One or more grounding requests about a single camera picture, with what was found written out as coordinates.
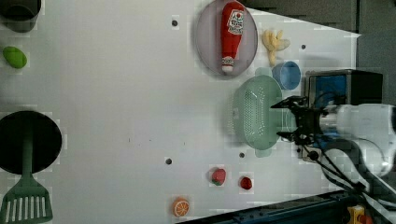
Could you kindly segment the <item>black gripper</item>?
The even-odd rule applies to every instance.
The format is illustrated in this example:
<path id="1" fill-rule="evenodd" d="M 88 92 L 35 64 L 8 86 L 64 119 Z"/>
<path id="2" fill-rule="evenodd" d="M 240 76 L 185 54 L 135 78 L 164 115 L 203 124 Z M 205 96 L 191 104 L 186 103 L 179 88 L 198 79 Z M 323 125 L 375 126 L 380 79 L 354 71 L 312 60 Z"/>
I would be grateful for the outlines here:
<path id="1" fill-rule="evenodd" d="M 304 107 L 307 98 L 304 96 L 290 96 L 272 108 L 291 109 L 295 117 L 297 129 L 294 132 L 277 132 L 282 139 L 295 142 L 297 145 L 312 145 L 318 134 L 322 134 L 319 119 L 321 110 L 317 108 Z"/>

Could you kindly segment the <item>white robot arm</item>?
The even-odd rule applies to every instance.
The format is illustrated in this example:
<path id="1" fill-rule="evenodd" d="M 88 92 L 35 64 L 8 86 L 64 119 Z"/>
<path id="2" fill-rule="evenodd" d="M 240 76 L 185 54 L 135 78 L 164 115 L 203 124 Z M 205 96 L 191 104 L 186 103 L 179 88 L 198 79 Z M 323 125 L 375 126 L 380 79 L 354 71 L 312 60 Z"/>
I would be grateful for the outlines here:
<path id="1" fill-rule="evenodd" d="M 294 116 L 296 129 L 279 135 L 318 154 L 312 160 L 334 184 L 351 189 L 390 189 L 395 166 L 395 107 L 382 104 L 313 107 L 302 96 L 274 105 Z"/>

